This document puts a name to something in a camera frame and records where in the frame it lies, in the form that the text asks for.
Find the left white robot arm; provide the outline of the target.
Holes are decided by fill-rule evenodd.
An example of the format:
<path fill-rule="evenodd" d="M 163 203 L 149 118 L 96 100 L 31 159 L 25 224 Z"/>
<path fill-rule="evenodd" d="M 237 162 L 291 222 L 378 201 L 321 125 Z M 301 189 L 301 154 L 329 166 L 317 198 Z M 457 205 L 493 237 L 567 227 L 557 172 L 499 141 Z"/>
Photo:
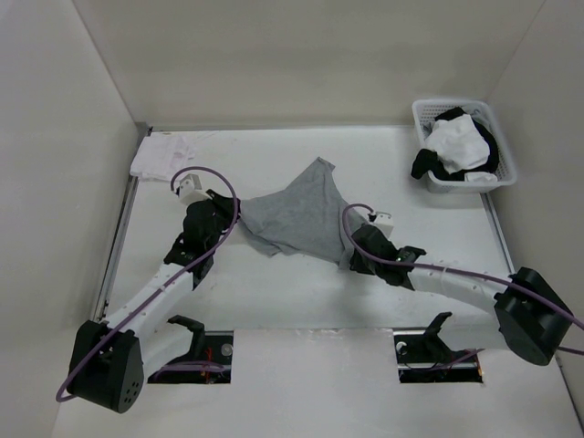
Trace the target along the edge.
<path fill-rule="evenodd" d="M 80 398 L 125 413 L 159 368 L 178 358 L 188 364 L 202 358 L 203 323 L 173 309 L 209 273 L 239 214 L 235 196 L 212 190 L 187 207 L 182 232 L 147 285 L 110 316 L 78 328 L 58 402 Z"/>

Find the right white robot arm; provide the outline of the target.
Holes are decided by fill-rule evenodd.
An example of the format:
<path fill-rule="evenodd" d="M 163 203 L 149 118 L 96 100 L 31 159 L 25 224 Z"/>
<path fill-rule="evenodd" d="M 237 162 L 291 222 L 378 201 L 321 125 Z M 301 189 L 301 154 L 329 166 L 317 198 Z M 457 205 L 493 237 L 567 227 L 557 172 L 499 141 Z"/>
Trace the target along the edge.
<path fill-rule="evenodd" d="M 448 310 L 438 314 L 412 350 L 446 360 L 467 349 L 507 349 L 522 360 L 546 366 L 579 320 L 536 271 L 522 267 L 508 278 L 436 265 L 423 249 L 396 248 L 385 234 L 365 224 L 348 234 L 354 245 L 349 266 L 392 287 L 460 301 L 479 311 L 467 322 Z"/>

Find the grey tank top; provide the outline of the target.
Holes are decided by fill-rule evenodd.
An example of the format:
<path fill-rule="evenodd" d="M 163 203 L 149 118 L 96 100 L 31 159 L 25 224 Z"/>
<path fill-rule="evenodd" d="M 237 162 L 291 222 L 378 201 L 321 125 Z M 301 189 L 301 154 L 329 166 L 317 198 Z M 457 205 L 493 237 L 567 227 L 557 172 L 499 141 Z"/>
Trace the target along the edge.
<path fill-rule="evenodd" d="M 348 203 L 334 169 L 317 158 L 284 190 L 243 200 L 239 224 L 249 244 L 264 256 L 302 254 L 349 269 L 354 247 L 342 225 Z"/>

